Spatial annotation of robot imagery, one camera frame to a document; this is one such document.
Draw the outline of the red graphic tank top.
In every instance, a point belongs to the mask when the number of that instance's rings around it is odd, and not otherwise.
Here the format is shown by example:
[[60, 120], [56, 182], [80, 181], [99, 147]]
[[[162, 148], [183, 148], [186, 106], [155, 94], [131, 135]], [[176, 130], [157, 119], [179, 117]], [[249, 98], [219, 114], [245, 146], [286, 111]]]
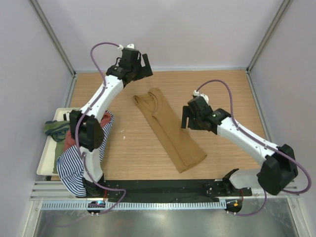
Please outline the red graphic tank top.
[[[102, 130], [103, 130], [103, 133], [104, 133], [104, 139], [103, 139], [103, 142], [100, 146], [101, 151], [104, 151], [104, 149], [105, 149], [106, 142], [108, 140], [108, 136], [109, 136], [111, 129], [112, 129], [113, 121], [114, 121], [114, 117], [112, 116], [112, 114], [109, 111], [106, 111], [103, 114], [103, 117], [102, 117], [101, 123], [100, 123]], [[75, 140], [71, 137], [71, 131], [69, 129], [66, 133], [63, 151], [66, 151], [68, 148], [70, 148], [74, 145], [75, 145]]]

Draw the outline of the tan brown tank top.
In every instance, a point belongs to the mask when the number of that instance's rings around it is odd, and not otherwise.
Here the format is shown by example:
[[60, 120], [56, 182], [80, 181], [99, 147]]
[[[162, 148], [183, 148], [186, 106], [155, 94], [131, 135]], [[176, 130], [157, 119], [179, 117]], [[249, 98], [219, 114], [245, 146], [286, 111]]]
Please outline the tan brown tank top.
[[181, 128], [180, 119], [158, 88], [134, 95], [133, 101], [179, 173], [205, 160], [206, 152]]

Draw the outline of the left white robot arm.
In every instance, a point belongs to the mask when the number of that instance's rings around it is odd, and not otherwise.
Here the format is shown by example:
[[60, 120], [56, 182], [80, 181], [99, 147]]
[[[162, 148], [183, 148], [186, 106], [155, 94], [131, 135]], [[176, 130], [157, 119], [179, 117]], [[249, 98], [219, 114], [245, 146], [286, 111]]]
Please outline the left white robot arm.
[[141, 54], [134, 44], [119, 45], [119, 49], [122, 55], [106, 73], [101, 74], [103, 82], [95, 94], [83, 107], [70, 113], [71, 135], [83, 161], [83, 187], [89, 196], [95, 198], [105, 191], [100, 162], [100, 147], [104, 141], [103, 114], [130, 82], [153, 75], [147, 54]]

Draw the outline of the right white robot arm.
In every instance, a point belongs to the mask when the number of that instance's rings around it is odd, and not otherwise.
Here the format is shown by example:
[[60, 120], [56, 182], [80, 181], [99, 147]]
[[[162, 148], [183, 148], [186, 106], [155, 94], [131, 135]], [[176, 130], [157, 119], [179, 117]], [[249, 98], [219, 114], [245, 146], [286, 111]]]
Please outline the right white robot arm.
[[266, 141], [245, 128], [223, 109], [212, 110], [202, 96], [195, 96], [182, 109], [181, 128], [204, 130], [224, 137], [247, 152], [259, 169], [233, 171], [223, 182], [223, 191], [233, 196], [242, 188], [262, 188], [278, 195], [298, 175], [293, 149]]

